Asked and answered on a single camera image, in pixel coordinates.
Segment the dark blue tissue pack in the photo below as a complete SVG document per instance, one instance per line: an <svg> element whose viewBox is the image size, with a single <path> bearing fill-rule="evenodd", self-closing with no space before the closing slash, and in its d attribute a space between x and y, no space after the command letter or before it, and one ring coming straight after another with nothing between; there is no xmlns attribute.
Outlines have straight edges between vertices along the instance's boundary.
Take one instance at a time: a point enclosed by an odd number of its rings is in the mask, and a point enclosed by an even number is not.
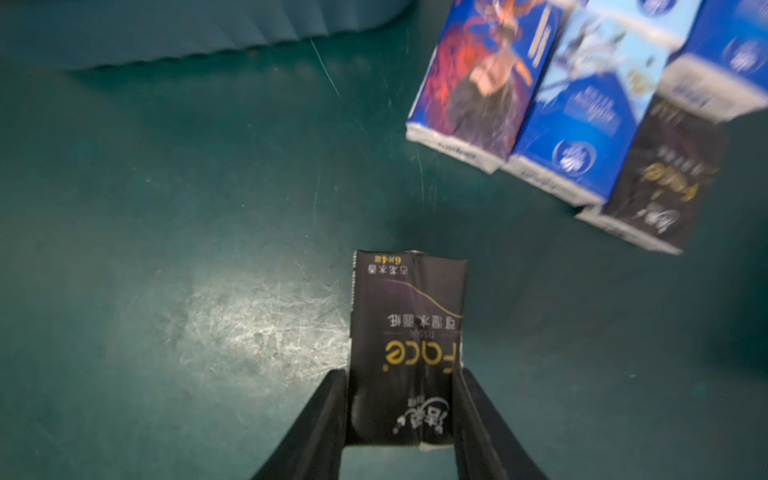
<svg viewBox="0 0 768 480"><path fill-rule="evenodd" d="M406 121L408 140L486 173L508 161L565 8L456 1Z"/></svg>

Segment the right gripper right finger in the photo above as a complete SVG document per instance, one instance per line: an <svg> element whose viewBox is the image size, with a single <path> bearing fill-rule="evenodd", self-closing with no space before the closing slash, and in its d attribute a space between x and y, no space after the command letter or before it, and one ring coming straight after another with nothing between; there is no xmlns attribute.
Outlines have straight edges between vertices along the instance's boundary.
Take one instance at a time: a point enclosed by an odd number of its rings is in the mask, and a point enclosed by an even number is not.
<svg viewBox="0 0 768 480"><path fill-rule="evenodd" d="M452 430L460 479L546 480L467 368L453 373Z"/></svg>

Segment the teal plastic storage box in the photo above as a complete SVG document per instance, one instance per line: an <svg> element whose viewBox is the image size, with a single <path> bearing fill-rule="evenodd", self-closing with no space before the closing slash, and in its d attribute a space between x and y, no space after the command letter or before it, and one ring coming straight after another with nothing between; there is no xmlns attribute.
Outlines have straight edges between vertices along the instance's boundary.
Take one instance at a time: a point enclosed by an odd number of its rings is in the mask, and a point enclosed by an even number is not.
<svg viewBox="0 0 768 480"><path fill-rule="evenodd" d="M407 1L4 1L1 51L61 70L359 32Z"/></svg>

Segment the blue pocket tissue pack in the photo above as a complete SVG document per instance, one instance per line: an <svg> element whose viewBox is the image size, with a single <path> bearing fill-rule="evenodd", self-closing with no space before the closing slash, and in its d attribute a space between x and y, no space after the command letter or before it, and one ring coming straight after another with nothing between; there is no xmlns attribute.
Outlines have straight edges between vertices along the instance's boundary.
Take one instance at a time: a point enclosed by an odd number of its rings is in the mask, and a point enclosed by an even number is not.
<svg viewBox="0 0 768 480"><path fill-rule="evenodd" d="M588 1L558 42L504 170L575 206L604 204L702 3Z"/></svg>

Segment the light blue tissue pack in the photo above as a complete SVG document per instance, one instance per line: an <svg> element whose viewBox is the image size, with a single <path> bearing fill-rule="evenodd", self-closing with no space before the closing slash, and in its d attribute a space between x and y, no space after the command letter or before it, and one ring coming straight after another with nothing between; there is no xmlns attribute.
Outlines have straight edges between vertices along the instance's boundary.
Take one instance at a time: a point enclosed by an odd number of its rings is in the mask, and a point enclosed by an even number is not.
<svg viewBox="0 0 768 480"><path fill-rule="evenodd" d="M767 108L767 0L702 3L657 93L714 122Z"/></svg>

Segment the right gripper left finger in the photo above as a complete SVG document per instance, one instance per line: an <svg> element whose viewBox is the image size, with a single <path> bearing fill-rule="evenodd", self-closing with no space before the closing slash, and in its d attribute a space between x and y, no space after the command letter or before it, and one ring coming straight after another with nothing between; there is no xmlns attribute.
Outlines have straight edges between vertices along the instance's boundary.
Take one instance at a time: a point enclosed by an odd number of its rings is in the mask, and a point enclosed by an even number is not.
<svg viewBox="0 0 768 480"><path fill-rule="evenodd" d="M346 396L346 371L329 371L252 479L338 479L345 447Z"/></svg>

